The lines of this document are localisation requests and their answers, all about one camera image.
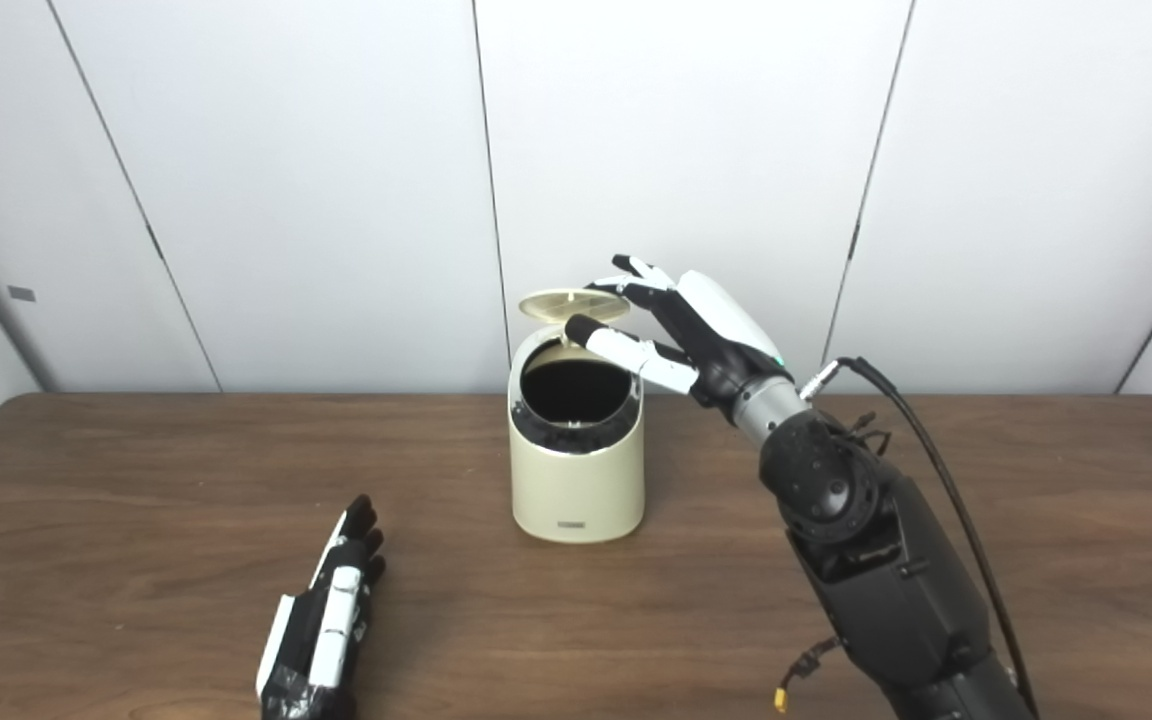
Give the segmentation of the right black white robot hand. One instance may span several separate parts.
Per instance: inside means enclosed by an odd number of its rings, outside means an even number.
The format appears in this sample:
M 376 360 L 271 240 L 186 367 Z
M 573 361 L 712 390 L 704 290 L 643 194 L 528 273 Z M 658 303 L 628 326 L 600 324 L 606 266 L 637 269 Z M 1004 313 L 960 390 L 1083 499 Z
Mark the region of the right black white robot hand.
M 790 381 L 776 344 L 708 275 L 685 272 L 675 281 L 658 266 L 623 253 L 612 263 L 621 273 L 589 283 L 589 290 L 612 293 L 647 310 L 675 346 L 641 340 L 589 314 L 566 320 L 566 340 L 645 382 L 721 411 L 726 420 L 733 420 L 737 401 L 753 382 L 772 377 Z

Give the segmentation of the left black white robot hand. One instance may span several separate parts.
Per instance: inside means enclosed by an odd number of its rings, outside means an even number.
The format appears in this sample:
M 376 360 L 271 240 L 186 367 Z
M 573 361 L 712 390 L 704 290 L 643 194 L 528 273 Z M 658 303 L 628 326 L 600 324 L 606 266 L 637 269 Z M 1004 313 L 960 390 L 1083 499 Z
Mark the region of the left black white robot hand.
M 255 680 L 262 719 L 357 719 L 355 670 L 387 570 L 384 541 L 371 498 L 356 497 L 305 591 L 279 598 Z

